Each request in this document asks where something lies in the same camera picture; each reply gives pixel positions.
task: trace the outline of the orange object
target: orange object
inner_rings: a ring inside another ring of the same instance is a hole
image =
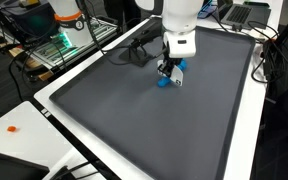
[[[81,15],[82,15],[81,11],[79,11],[76,14],[73,14],[71,16],[59,16],[57,14],[54,14],[55,19],[58,20],[58,21],[71,21],[71,20],[77,19]]]
[[[7,131],[14,132],[14,131],[16,131],[16,127],[15,126],[9,126],[7,128]]]

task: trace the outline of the small orange piece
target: small orange piece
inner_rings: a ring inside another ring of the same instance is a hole
[[[15,132],[15,131],[16,131],[16,127],[15,127],[15,126],[9,126],[9,127],[7,128],[7,131]]]

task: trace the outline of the desk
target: desk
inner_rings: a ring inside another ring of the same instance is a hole
[[[277,29],[283,0],[267,0],[266,2],[270,4],[272,9],[268,24]],[[147,21],[142,22],[137,27],[106,46],[105,49],[110,49],[118,45],[123,39],[128,37],[146,22]],[[212,19],[212,17],[198,20],[198,25],[209,28],[219,28],[219,25],[214,19]],[[49,96],[53,92],[83,71],[86,67],[90,66],[101,56],[101,53],[98,52],[89,57],[58,80],[36,93],[34,97],[120,178],[130,180],[151,179],[151,177],[119,155],[116,151],[106,145],[93,133],[85,129],[82,125],[77,123],[49,100]],[[265,97],[265,86],[256,83],[251,79],[251,71],[258,62],[259,57],[254,53],[244,84],[244,91],[231,142],[229,158],[224,176],[224,179],[226,180],[244,180],[249,179],[250,176]]]
[[[15,126],[15,132],[6,131]],[[69,169],[87,160],[58,132],[29,102],[24,102],[0,118],[0,153],[49,168],[44,180],[50,179],[60,168]],[[72,174],[84,176],[97,170],[87,165]],[[104,180],[101,174],[89,180]]]

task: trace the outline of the gray mat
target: gray mat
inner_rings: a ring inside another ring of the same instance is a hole
[[[222,179],[255,41],[197,28],[196,42],[183,87],[157,87],[156,60],[140,68],[101,58],[51,100],[154,179]],[[161,47],[160,38],[145,46]]]

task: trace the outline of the table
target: table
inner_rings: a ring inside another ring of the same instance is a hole
[[[277,29],[279,17],[281,14],[283,0],[257,0],[270,4],[272,12],[269,18],[268,25]],[[242,0],[236,0],[235,3],[243,3]],[[128,37],[137,28],[146,23],[143,21],[134,29],[130,30],[111,44],[105,47],[110,49],[123,39]],[[199,26],[208,28],[219,28],[212,17],[208,19],[199,19]],[[49,100],[49,96],[59,89],[62,85],[75,77],[86,67],[101,57],[98,52],[87,60],[64,74],[58,80],[54,81],[41,91],[35,94],[35,99],[38,100],[49,112],[51,112],[64,126],[66,126],[77,138],[79,138],[98,158],[100,158],[111,170],[113,170],[122,179],[151,179],[147,174],[142,172],[136,166],[119,155],[116,151],[106,145],[102,140],[96,137],[93,133],[85,129],[74,119],[64,113],[55,104]],[[256,140],[259,130],[259,124],[262,114],[262,108],[265,97],[265,86],[254,82],[251,79],[251,71],[259,62],[257,53],[253,54],[251,64],[248,68],[248,75],[244,84],[244,91],[238,111],[234,134],[232,137],[229,157],[227,160],[224,179],[226,180],[241,180],[249,179],[252,168],[253,156],[256,147]]]
[[[15,132],[8,132],[15,126]],[[0,118],[0,153],[49,168],[44,177],[50,179],[64,165],[68,169],[87,160],[58,132],[51,123],[28,101],[23,102]],[[80,177],[97,170],[87,165],[72,174]],[[101,174],[90,180],[104,180]]]

